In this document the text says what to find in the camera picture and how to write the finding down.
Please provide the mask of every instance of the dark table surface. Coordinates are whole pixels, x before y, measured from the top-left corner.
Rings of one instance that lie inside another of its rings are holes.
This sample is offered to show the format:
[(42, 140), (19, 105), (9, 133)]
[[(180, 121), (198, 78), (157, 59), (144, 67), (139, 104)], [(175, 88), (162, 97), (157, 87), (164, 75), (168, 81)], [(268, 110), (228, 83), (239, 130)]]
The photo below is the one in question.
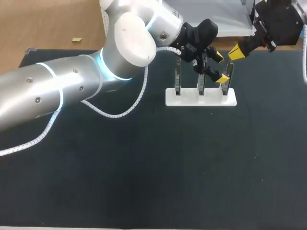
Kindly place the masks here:
[[(31, 51), (22, 66), (93, 51)], [(230, 229), (307, 227), (307, 86), (301, 52), (254, 52), (235, 66), (234, 108), (165, 106), (175, 56), (159, 53), (127, 117), (61, 111), (35, 147), (0, 158), (0, 226)], [(183, 65), (183, 86), (197, 75)], [(142, 75), (91, 102), (128, 109)], [(50, 116), (0, 133), (5, 149)]]

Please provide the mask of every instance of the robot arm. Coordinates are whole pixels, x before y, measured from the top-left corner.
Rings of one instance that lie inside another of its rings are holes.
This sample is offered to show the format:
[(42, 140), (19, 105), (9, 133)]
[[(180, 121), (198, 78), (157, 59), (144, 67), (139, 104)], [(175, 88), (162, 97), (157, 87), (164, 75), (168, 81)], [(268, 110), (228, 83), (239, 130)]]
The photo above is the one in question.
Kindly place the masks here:
[(280, 0), (262, 0), (255, 5), (259, 16), (255, 19), (254, 35), (245, 37), (229, 53), (231, 60), (249, 56), (262, 46), (273, 52), (277, 46), (295, 45), (307, 22), (307, 0), (288, 3)]
[[(103, 0), (101, 4), (110, 20), (101, 50), (0, 76), (0, 130), (117, 90), (152, 62), (157, 46), (180, 48), (182, 58), (190, 62), (217, 35), (210, 20), (193, 28), (163, 0)], [(208, 54), (220, 59), (215, 51)]]

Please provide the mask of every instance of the wooden table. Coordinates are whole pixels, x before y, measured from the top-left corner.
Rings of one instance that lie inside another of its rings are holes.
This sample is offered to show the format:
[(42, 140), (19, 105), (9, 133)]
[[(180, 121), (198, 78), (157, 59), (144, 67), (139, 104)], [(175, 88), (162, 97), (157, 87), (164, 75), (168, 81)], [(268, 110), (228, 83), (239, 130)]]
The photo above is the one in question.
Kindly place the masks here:
[[(105, 42), (99, 0), (0, 0), (0, 74), (18, 67), (27, 48), (100, 49)], [(73, 37), (82, 41), (73, 43)], [(218, 38), (229, 50), (237, 38)], [(283, 49), (301, 49), (283, 47)]]

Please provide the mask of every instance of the white joint cap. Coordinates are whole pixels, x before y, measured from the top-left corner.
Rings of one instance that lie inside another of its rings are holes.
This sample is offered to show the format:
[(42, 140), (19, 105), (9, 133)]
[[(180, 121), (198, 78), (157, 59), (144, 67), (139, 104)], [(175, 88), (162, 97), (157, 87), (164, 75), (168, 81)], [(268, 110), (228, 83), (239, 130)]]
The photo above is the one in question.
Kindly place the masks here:
[(114, 0), (100, 0), (100, 6), (105, 11), (112, 4)]
[(138, 67), (148, 66), (157, 48), (144, 21), (133, 13), (124, 13), (115, 23), (115, 43), (121, 55)]

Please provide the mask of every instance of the white stand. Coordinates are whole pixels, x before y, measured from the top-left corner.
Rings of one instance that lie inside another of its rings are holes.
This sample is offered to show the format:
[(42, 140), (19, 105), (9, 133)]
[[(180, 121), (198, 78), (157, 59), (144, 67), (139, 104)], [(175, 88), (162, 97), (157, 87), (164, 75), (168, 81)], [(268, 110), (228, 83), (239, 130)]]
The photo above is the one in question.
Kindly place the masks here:
[(167, 106), (236, 106), (235, 90), (230, 88), (228, 96), (224, 96), (221, 87), (205, 88), (204, 96), (200, 96), (198, 88), (181, 88), (181, 96), (176, 96), (174, 88), (166, 89), (165, 103)]

